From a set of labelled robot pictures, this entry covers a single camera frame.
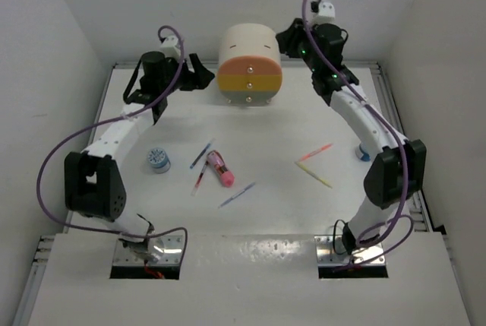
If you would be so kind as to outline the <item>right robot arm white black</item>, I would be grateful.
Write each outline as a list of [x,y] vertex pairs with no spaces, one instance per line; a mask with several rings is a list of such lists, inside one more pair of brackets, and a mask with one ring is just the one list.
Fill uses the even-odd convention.
[[276,35],[279,51],[303,60],[317,95],[345,120],[371,159],[364,200],[342,230],[342,247],[351,254],[383,241],[390,233],[383,226],[393,228],[406,201],[421,191],[427,149],[397,131],[365,99],[357,77],[342,63],[346,40],[335,24],[309,27],[301,18]]

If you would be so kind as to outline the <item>pink glue stick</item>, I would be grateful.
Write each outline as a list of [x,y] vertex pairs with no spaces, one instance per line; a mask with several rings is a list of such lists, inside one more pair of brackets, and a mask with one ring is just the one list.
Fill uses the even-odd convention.
[[207,154],[207,162],[212,166],[224,187],[230,188],[234,184],[235,177],[217,150],[212,150]]

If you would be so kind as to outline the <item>cream three-drawer storage cabinet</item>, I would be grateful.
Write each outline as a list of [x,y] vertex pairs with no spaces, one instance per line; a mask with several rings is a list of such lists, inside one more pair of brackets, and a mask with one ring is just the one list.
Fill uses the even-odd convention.
[[236,24],[223,34],[216,82],[235,105],[266,105],[282,86],[276,33],[263,24]]

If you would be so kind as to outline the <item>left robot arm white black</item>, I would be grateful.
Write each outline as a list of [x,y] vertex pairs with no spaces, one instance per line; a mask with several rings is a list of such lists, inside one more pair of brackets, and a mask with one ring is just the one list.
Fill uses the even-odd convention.
[[123,93],[121,120],[110,123],[80,153],[70,152],[65,158],[67,209],[98,220],[124,245],[145,252],[154,228],[129,204],[121,166],[139,137],[158,122],[171,93],[204,90],[214,78],[195,53],[179,62],[170,53],[145,52]]

